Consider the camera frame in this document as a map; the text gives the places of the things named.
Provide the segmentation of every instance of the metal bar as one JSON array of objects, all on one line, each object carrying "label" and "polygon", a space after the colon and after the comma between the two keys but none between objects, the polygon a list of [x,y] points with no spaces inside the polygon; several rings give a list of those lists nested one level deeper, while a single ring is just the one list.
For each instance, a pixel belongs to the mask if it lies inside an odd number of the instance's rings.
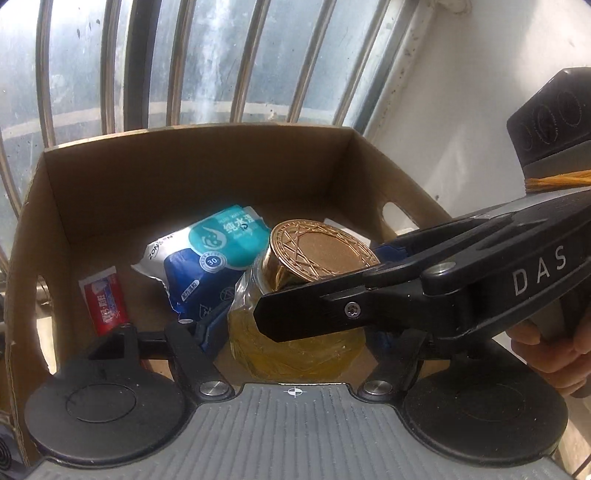
[{"label": "metal bar", "polygon": [[297,122],[300,118],[304,98],[310,85],[310,79],[312,78],[316,60],[318,59],[318,54],[320,53],[320,48],[322,47],[322,42],[324,41],[324,36],[330,23],[330,17],[335,9],[335,4],[336,0],[324,0],[320,8],[318,20],[316,21],[316,26],[314,27],[314,32],[312,33],[312,38],[306,51],[306,57],[304,58],[304,64],[301,68],[300,78],[298,79],[294,97],[291,101],[290,111],[287,114],[286,120],[289,123]]},{"label": "metal bar", "polygon": [[587,468],[587,465],[591,463],[591,455],[589,455],[584,461],[583,463],[581,463],[581,465],[579,466],[579,468],[577,468],[574,473],[573,473],[573,478],[577,478],[580,473],[585,470]]},{"label": "metal bar", "polygon": [[21,214],[22,203],[17,186],[12,178],[10,166],[8,165],[8,157],[6,157],[4,142],[2,141],[2,132],[0,132],[0,177],[2,177],[2,183],[4,184],[4,189],[6,190],[12,210],[14,210],[14,214],[18,217]]},{"label": "metal bar", "polygon": [[234,98],[232,100],[232,109],[230,110],[230,121],[232,123],[242,121],[248,85],[251,82],[252,66],[255,63],[256,51],[261,41],[262,30],[265,27],[270,3],[271,0],[256,0],[255,8],[252,11],[251,24],[248,27],[246,41],[244,42],[244,51],[242,52],[242,60],[240,61]]},{"label": "metal bar", "polygon": [[41,0],[37,19],[37,38],[35,42],[35,79],[37,81],[37,106],[43,145],[53,147],[56,133],[51,116],[51,96],[49,92],[49,31],[53,0]]},{"label": "metal bar", "polygon": [[359,115],[353,124],[353,128],[362,135],[365,133],[369,120],[371,119],[379,98],[382,95],[382,91],[384,91],[388,76],[394,66],[394,61],[400,53],[402,39],[406,35],[410,22],[413,19],[413,15],[417,10],[418,3],[419,0],[404,0],[404,3],[400,7],[384,55],[382,56],[375,72],[372,83],[365,96],[365,100],[363,101],[363,105],[359,110]]},{"label": "metal bar", "polygon": [[379,28],[382,25],[382,21],[386,15],[386,10],[388,9],[389,3],[390,0],[380,0],[374,13],[374,17],[371,19],[368,32],[365,34],[365,39],[363,40],[361,51],[357,56],[357,60],[355,60],[353,73],[351,74],[351,77],[349,77],[345,92],[343,93],[343,96],[339,102],[339,106],[336,109],[335,117],[333,118],[333,125],[338,125],[340,127],[345,121],[351,101],[353,101],[353,96],[355,95],[355,90],[357,90],[357,86],[359,85],[359,81],[363,75],[363,69],[365,68],[365,64],[369,59],[369,54],[371,53],[375,39],[378,36]]},{"label": "metal bar", "polygon": [[178,7],[173,54],[170,59],[170,74],[168,75],[167,125],[178,125],[180,123],[184,67],[185,61],[187,60],[187,47],[189,45],[189,36],[191,35],[195,2],[196,0],[181,0],[181,4]]},{"label": "metal bar", "polygon": [[148,128],[150,79],[162,0],[134,0],[129,15],[123,86],[123,128]]},{"label": "metal bar", "polygon": [[115,133],[115,47],[121,0],[107,0],[100,43],[100,124],[103,135]]}]

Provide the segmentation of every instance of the wet wipes package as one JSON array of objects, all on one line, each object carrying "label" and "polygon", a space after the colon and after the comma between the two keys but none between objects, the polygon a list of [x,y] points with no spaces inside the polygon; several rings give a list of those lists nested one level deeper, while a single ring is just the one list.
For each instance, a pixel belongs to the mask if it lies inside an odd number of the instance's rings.
[{"label": "wet wipes package", "polygon": [[176,312],[200,320],[233,299],[269,232],[252,208],[234,205],[152,242],[132,268],[160,280]]}]

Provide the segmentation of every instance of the human hand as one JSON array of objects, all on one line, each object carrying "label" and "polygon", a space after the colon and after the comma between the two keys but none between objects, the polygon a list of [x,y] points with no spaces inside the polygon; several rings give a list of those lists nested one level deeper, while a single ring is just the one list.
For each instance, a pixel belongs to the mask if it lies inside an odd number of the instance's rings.
[{"label": "human hand", "polygon": [[513,351],[562,396],[576,392],[591,375],[591,306],[573,338],[547,342],[529,320],[507,330],[507,335]]}]

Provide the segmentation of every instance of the gold jar lid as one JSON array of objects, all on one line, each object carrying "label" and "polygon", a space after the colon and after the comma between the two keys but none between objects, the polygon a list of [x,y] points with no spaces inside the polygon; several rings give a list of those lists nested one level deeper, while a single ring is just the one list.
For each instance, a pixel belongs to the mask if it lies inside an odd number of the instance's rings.
[{"label": "gold jar lid", "polygon": [[314,220],[288,220],[271,231],[262,273],[268,287],[277,291],[378,263],[366,245],[338,228]]}]

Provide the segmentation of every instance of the screw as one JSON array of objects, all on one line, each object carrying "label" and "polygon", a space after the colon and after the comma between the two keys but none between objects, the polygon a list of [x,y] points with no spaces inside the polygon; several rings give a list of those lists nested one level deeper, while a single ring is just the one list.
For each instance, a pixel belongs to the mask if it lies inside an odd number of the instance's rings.
[{"label": "screw", "polygon": [[455,262],[442,262],[437,265],[433,265],[432,267],[429,267],[423,273],[425,275],[441,275],[442,273],[451,270],[455,266]]},{"label": "screw", "polygon": [[361,315],[361,307],[359,306],[359,303],[350,301],[347,305],[345,305],[345,315],[350,319],[359,317],[359,315]]},{"label": "screw", "polygon": [[227,393],[228,390],[230,390],[230,385],[220,380],[205,382],[199,386],[199,391],[208,397],[219,397]]},{"label": "screw", "polygon": [[369,395],[387,395],[392,391],[392,385],[385,380],[370,380],[363,386],[363,391]]}]

